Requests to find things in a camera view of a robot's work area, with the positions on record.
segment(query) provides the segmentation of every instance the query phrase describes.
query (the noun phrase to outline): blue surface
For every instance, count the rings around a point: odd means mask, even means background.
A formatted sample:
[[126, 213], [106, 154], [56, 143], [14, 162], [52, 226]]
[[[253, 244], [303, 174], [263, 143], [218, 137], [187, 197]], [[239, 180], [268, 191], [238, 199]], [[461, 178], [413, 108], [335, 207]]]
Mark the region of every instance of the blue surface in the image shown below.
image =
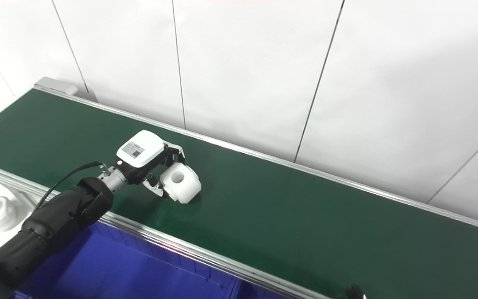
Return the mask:
[[101, 223], [39, 268], [16, 298], [235, 299], [241, 281]]

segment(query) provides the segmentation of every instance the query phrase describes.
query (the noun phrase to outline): white wall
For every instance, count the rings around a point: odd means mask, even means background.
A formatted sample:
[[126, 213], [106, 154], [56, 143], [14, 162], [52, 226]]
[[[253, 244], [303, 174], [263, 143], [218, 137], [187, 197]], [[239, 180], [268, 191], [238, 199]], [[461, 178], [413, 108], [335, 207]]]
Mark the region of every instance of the white wall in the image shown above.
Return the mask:
[[0, 1], [0, 98], [51, 76], [100, 103], [478, 219], [478, 2], [346, 0], [323, 69], [340, 8]]

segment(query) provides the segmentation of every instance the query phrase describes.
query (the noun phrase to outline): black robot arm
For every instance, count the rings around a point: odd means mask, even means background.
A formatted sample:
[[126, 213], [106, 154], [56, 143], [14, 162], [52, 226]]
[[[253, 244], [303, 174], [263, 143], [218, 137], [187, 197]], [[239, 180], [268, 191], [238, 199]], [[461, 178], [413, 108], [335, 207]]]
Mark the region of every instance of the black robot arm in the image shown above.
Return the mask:
[[112, 207], [114, 194], [99, 178], [84, 178], [34, 211], [0, 247], [0, 299], [8, 299], [48, 257]]

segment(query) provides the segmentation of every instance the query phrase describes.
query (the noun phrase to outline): black cable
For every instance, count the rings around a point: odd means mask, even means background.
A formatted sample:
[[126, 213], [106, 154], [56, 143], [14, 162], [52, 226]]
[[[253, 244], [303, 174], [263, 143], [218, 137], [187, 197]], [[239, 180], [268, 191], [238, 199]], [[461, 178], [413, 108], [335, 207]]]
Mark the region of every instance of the black cable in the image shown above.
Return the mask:
[[62, 183], [63, 181], [66, 180], [66, 178], [69, 178], [70, 176], [72, 176], [73, 174], [75, 174], [76, 172], [80, 172], [81, 170], [84, 170], [86, 168], [92, 168], [94, 166], [99, 166], [99, 165], [102, 165], [103, 163], [101, 162], [91, 162], [91, 163], [88, 163], [88, 164], [85, 164], [85, 165], [82, 165], [81, 167], [77, 168], [77, 169], [74, 169], [72, 172], [70, 172], [69, 174], [67, 174], [66, 176], [64, 176], [64, 178], [62, 178], [61, 180], [59, 180], [53, 187], [51, 187], [51, 189], [49, 189], [44, 195], [43, 197], [40, 199], [40, 201], [38, 202], [38, 204], [36, 204], [36, 207], [34, 208], [34, 210], [32, 210], [33, 212], [38, 210], [42, 204], [45, 202], [45, 199], [51, 194], [51, 192], [53, 192], [53, 190], [58, 187], [60, 185], [60, 183]]

